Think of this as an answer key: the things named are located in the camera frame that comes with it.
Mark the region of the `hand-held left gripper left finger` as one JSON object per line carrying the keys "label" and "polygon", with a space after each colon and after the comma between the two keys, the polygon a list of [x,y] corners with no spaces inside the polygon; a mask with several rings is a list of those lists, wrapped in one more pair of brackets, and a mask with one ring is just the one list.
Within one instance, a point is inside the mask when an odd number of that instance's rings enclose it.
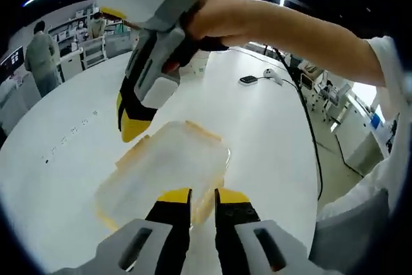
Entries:
{"label": "hand-held left gripper left finger", "polygon": [[180,274],[189,249],[192,189],[161,195],[144,219],[100,242],[95,257],[55,274]]}

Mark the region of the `person's right hand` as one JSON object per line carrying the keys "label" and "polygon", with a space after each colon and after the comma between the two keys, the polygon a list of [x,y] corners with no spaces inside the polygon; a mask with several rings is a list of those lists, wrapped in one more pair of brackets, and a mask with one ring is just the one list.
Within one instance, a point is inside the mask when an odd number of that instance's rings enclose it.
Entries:
{"label": "person's right hand", "polygon": [[245,28],[247,0],[200,0],[185,29],[195,40],[219,38],[225,46],[239,46],[249,41]]}

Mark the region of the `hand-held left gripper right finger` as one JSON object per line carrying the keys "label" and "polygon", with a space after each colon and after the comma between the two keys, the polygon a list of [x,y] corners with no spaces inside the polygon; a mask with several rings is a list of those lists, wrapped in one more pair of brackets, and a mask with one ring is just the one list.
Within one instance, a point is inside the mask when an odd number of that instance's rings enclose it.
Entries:
{"label": "hand-held left gripper right finger", "polygon": [[309,265],[305,246],[273,220],[261,220],[247,196],[214,191],[215,246],[223,274],[298,274]]}

